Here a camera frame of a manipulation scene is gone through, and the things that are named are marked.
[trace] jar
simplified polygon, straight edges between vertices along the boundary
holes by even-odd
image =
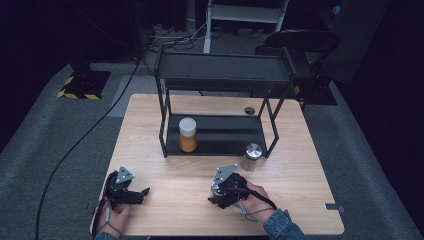
[[[246,172],[253,172],[261,156],[262,148],[256,143],[250,143],[246,147],[244,157],[240,164],[241,168]]]
[[[179,128],[181,151],[193,152],[196,150],[196,121],[192,118],[183,118],[179,123]]]

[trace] small bracket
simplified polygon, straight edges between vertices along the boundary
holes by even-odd
[[[125,167],[121,166],[115,183],[123,183],[133,179],[134,177],[134,174],[130,173],[130,171],[128,171]]]
[[[216,169],[215,179],[212,182],[212,185],[218,185],[225,180],[237,169],[238,165],[229,165],[225,167],[219,167]]]
[[[339,211],[341,213],[344,213],[345,212],[343,206],[339,206],[339,205],[337,205],[335,203],[326,203],[325,204],[325,209],[327,209],[327,210],[337,210],[337,211]]]

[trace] wire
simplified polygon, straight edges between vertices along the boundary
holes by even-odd
[[[131,73],[130,79],[128,80],[127,84],[124,87],[124,90],[121,92],[121,95],[119,96],[119,98],[115,101],[115,103],[109,108],[109,110],[103,114],[103,116],[97,120],[97,122],[94,124],[93,127],[91,127],[69,150],[68,152],[62,157],[62,159],[59,161],[59,163],[56,165],[56,167],[54,168],[53,172],[50,174],[49,179],[47,180],[46,186],[44,187],[44,191],[43,194],[41,195],[41,199],[40,199],[40,203],[38,205],[38,211],[37,211],[37,218],[36,218],[36,223],[35,223],[35,239],[38,240],[38,234],[39,234],[39,228],[40,228],[40,217],[41,217],[41,210],[43,209],[43,202],[44,202],[44,198],[46,196],[47,193],[47,189],[49,188],[50,182],[53,179],[54,174],[56,173],[57,169],[60,167],[60,165],[65,161],[65,159],[68,157],[68,155],[82,142],[82,140],[85,139],[85,137],[88,136],[88,134],[91,133],[91,131],[93,131],[93,129],[95,127],[97,127],[97,125],[99,125],[99,123],[110,113],[110,111],[112,111],[112,109],[116,106],[116,104],[121,100],[122,96],[124,95],[125,91],[128,88],[128,85],[130,84],[138,66],[140,65],[140,60],[137,61],[137,65],[135,66],[133,72]]]
[[[94,215],[94,220],[93,220],[93,224],[91,226],[91,236],[93,237],[93,239],[96,237],[97,235],[97,224],[99,223],[99,217],[103,211],[103,207],[106,203],[108,203],[109,199],[106,198],[106,185],[103,188],[103,195],[102,198],[100,199],[99,202],[99,206],[97,207],[97,211],[96,214]]]
[[[166,35],[168,35],[169,33],[171,33],[171,32],[173,32],[174,31],[174,27],[171,27],[171,28],[169,28],[169,29],[154,29],[156,26],[159,26],[160,24],[157,24],[157,25],[155,25],[154,27],[153,27],[153,32],[155,33],[155,36],[156,35],[159,35],[159,36],[166,36]]]
[[[240,210],[241,210],[241,213],[243,213],[243,215],[244,215],[244,218],[246,218],[246,220],[249,220],[249,221],[252,221],[252,222],[258,222],[257,220],[255,220],[255,219],[251,219],[251,218],[248,218],[247,216],[252,216],[252,215],[254,215],[254,214],[257,214],[257,213],[260,213],[260,212],[264,212],[264,211],[268,211],[268,210],[276,210],[274,207],[270,207],[270,208],[265,208],[265,209],[261,209],[261,210],[258,210],[258,211],[256,211],[256,212],[253,212],[253,213],[248,213],[247,211],[246,211],[246,209],[243,207],[243,204],[241,204],[241,201],[240,201],[240,194],[241,194],[241,192],[243,192],[243,191],[241,191],[241,190],[245,190],[245,189],[241,189],[241,188],[235,188],[235,189],[237,189],[237,190],[240,190],[239,191],[239,194],[238,194],[238,204],[239,204],[239,207],[240,207]]]
[[[227,188],[227,190],[230,190],[230,191],[240,191],[240,192],[246,192],[246,193],[252,194],[253,196],[255,196],[255,197],[259,198],[260,200],[262,200],[262,201],[268,203],[269,205],[271,205],[272,208],[277,209],[277,206],[275,205],[275,203],[273,201],[271,201],[271,199],[262,196],[260,193],[256,192],[255,190],[252,190],[252,189],[249,189],[249,188],[247,188],[247,189],[243,189],[243,188]]]
[[[152,72],[152,70],[150,69],[149,64],[147,63],[146,57],[144,55],[141,56],[140,60],[143,62],[144,67],[147,69],[147,73],[154,77],[155,74]]]
[[[108,34],[107,32],[105,32],[103,29],[101,29],[93,20],[91,20],[80,8],[78,8],[71,0],[67,0],[68,3],[75,8],[75,10],[77,10],[77,12],[79,12],[89,23],[91,23],[91,25],[93,25],[94,28],[96,28],[97,30],[99,30],[101,33],[103,33],[106,37],[110,38],[112,41],[115,41],[116,43],[119,43],[123,46],[129,47],[133,50],[137,50],[134,46],[131,46],[127,43],[124,43],[118,39],[116,39],[115,37],[112,37],[110,34]]]
[[[156,33],[157,30],[155,30],[155,36],[152,36],[152,37],[154,37],[156,39],[149,46],[149,49],[150,49],[151,52],[157,53],[157,49],[155,49],[155,48],[157,48],[160,44],[163,44],[164,47],[166,46],[167,49],[172,48],[172,49],[180,50],[180,51],[192,49],[192,48],[194,48],[194,42],[196,40],[204,39],[204,36],[202,36],[202,35],[204,35],[204,33],[202,33],[202,35],[200,35],[200,37],[196,38],[196,36],[204,28],[205,25],[206,25],[206,22],[204,24],[202,24],[202,26],[200,26],[193,34],[190,34],[190,32],[187,30],[188,36],[185,36],[185,37],[166,37],[165,35],[172,32],[173,28],[171,30],[169,30],[168,32],[166,32],[162,35],[159,35],[159,36],[157,36],[157,33]],[[160,40],[162,40],[162,39],[172,39],[172,40],[160,42]],[[186,47],[186,48],[178,48],[177,47],[177,46],[184,46],[184,45],[190,45],[190,46]]]
[[[99,228],[99,230],[101,230],[102,228],[104,228],[104,227],[106,227],[106,225],[109,225],[109,227],[111,227],[113,230],[115,230],[116,232],[118,232],[119,233],[119,237],[118,237],[118,239],[121,239],[121,237],[122,237],[122,232],[121,231],[119,231],[119,229],[117,229],[115,226],[113,226],[111,223],[110,223],[110,207],[109,206],[107,206],[106,207],[106,217],[105,217],[106,219],[105,219],[105,224],[103,224],[103,226],[101,226],[100,228]]]

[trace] finger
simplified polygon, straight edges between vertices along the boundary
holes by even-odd
[[[256,185],[253,184],[253,183],[251,183],[251,182],[249,182],[249,181],[247,181],[247,187],[248,188],[254,188],[254,187],[256,187]]]
[[[122,210],[124,209],[125,205],[126,204],[118,203],[118,204],[116,204],[115,209],[113,209],[113,210],[117,213],[121,213]]]
[[[121,215],[122,217],[125,217],[125,218],[128,217],[130,215],[131,208],[132,208],[132,205],[125,204],[123,206],[122,211],[121,211],[121,213],[119,215]]]

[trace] sleeve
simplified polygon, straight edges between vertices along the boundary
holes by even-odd
[[[101,232],[96,235],[94,240],[117,240],[112,234]]]
[[[271,240],[281,239],[308,239],[302,230],[291,221],[289,212],[278,209],[265,222],[264,229]]]

